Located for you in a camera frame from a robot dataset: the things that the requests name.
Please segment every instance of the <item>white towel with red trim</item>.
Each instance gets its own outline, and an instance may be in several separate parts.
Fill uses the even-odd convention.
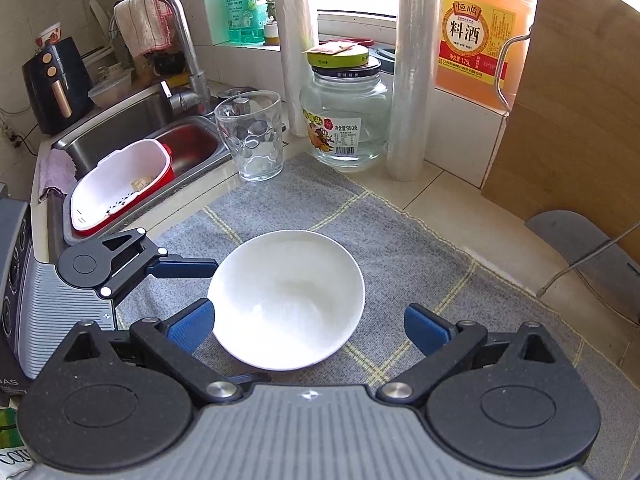
[[[122,39],[133,57],[171,45],[171,8],[162,0],[123,0],[114,9]]]

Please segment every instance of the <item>sink basin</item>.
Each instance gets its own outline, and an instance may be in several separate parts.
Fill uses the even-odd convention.
[[[100,117],[107,112],[107,117]],[[153,89],[105,110],[63,136],[53,147],[71,156],[76,164],[76,178],[80,179],[113,150],[145,137],[157,139],[169,147],[174,179],[89,237],[80,237],[71,228],[71,193],[64,202],[56,195],[50,196],[47,199],[50,262],[54,262],[68,245],[126,229],[173,193],[231,159],[214,123],[202,116],[174,120],[168,99]]]

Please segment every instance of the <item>orange bottle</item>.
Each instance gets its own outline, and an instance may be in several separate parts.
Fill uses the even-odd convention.
[[[495,69],[504,42],[527,34],[535,0],[443,0],[436,85],[480,104],[504,109],[495,89]],[[513,105],[528,42],[512,44],[500,86]]]

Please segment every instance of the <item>black air fryer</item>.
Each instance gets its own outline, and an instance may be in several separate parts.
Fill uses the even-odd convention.
[[[44,47],[22,66],[22,74],[44,134],[60,133],[94,106],[87,95],[91,78],[73,38]]]

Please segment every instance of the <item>purple rag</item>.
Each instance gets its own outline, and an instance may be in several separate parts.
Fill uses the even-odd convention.
[[[62,150],[52,149],[40,163],[40,201],[54,189],[66,195],[76,185],[76,165]]]

